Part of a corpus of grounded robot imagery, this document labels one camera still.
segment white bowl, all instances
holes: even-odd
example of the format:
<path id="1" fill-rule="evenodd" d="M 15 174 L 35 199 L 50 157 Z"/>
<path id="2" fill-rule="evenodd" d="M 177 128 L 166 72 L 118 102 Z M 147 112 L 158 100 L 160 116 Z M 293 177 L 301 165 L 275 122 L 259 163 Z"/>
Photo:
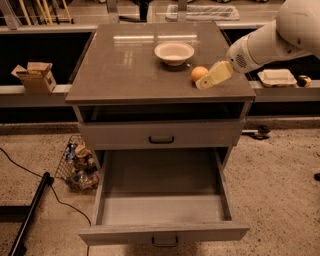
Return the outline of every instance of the white bowl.
<path id="1" fill-rule="evenodd" d="M 194 49 L 182 42 L 164 42 L 154 49 L 154 53 L 167 65 L 179 66 L 193 56 Z"/>

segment cabinet top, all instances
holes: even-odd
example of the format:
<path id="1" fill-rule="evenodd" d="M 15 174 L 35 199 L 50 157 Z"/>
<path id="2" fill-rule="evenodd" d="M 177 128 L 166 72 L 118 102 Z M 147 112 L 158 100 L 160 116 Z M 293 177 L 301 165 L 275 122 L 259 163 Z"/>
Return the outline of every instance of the cabinet top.
<path id="1" fill-rule="evenodd" d="M 183 65 L 162 63 L 154 48 L 165 41 L 190 44 L 195 53 Z M 69 91 L 69 104 L 153 104 L 253 100 L 245 75 L 206 90 L 191 81 L 196 66 L 225 60 L 228 44 L 215 23 L 99 25 Z"/>

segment white container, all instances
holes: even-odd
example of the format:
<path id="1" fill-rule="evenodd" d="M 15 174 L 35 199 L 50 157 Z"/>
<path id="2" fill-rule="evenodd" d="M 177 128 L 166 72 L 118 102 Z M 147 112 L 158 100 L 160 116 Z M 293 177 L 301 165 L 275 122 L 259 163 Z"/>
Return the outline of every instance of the white container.
<path id="1" fill-rule="evenodd" d="M 265 87 L 288 87 L 297 83 L 288 69 L 265 69 L 258 76 Z"/>
<path id="2" fill-rule="evenodd" d="M 155 55 L 169 66 L 180 66 L 194 54 L 194 49 L 183 42 L 164 42 L 154 49 Z"/>

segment brown box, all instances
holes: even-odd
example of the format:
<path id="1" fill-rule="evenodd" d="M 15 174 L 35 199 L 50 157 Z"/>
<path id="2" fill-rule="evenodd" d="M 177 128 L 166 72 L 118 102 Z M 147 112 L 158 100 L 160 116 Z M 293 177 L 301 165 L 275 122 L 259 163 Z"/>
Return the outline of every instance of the brown box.
<path id="1" fill-rule="evenodd" d="M 27 69 L 17 65 L 11 74 L 21 80 L 26 93 L 48 94 L 57 85 L 51 67 L 52 63 L 28 62 Z"/>

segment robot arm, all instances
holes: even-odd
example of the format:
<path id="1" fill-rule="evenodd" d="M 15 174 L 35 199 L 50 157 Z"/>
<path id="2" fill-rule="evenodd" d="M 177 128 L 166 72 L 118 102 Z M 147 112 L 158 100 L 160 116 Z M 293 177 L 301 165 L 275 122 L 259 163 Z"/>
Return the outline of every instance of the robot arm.
<path id="1" fill-rule="evenodd" d="M 247 73 L 273 61 L 320 57 L 319 8 L 318 0 L 287 0 L 273 22 L 231 45 L 227 59 L 233 69 Z"/>

